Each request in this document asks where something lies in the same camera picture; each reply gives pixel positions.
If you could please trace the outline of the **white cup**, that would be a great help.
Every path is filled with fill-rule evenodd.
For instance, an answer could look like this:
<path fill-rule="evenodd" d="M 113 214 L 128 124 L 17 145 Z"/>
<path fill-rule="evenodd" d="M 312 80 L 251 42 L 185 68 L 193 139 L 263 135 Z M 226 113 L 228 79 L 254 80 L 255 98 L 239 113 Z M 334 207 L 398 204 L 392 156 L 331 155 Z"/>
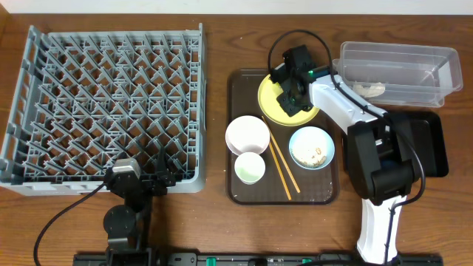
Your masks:
<path fill-rule="evenodd" d="M 253 185 L 264 176 L 265 161 L 259 154 L 245 152 L 236 158 L 234 170 L 244 184 Z"/>

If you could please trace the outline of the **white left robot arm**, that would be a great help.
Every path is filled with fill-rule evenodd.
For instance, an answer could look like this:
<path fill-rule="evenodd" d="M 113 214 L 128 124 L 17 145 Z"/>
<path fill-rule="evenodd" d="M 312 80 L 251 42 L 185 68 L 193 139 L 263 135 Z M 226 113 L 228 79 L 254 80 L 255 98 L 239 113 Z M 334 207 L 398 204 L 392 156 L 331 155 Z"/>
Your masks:
<path fill-rule="evenodd" d="M 121 253 L 147 248 L 152 200 L 167 195 L 168 187 L 176 185 L 164 150 L 152 166 L 154 172 L 145 175 L 136 159 L 126 158 L 116 160 L 107 170 L 106 188 L 124 199 L 124 204 L 110 208 L 103 218 L 110 250 Z"/>

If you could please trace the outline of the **light blue bowl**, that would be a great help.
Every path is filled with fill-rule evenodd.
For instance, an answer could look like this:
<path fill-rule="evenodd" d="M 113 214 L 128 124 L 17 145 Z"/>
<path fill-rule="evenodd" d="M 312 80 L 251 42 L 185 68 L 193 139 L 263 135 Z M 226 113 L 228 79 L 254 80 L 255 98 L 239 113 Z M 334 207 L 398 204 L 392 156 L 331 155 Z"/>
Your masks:
<path fill-rule="evenodd" d="M 306 126 L 297 129 L 288 144 L 293 161 L 307 170 L 319 170 L 328 166 L 335 157 L 335 143 L 323 129 Z"/>

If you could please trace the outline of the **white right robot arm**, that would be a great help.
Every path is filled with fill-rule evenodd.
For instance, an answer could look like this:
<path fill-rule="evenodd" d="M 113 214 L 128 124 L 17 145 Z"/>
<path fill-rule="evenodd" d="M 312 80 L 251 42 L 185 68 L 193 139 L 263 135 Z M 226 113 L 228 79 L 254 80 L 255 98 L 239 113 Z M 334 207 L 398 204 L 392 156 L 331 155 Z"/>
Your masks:
<path fill-rule="evenodd" d="M 425 173 L 408 119 L 369 104 L 349 88 L 332 64 L 317 67 L 305 45 L 282 54 L 269 69 L 282 92 L 276 100 L 289 117 L 316 107 L 346 135 L 347 170 L 362 199 L 361 234 L 357 250 L 367 264 L 395 260 L 399 211 L 409 204 L 412 184 Z"/>

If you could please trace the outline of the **clear plastic wrap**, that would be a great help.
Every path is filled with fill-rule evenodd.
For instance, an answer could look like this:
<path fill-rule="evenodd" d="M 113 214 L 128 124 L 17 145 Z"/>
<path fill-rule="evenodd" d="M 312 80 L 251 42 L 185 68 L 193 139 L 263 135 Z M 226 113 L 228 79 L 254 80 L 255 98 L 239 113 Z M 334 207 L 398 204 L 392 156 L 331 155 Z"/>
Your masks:
<path fill-rule="evenodd" d="M 363 98 L 375 98 L 385 92 L 385 85 L 382 83 L 375 83 L 371 86 L 362 86 L 359 83 L 353 85 L 353 91 Z"/>

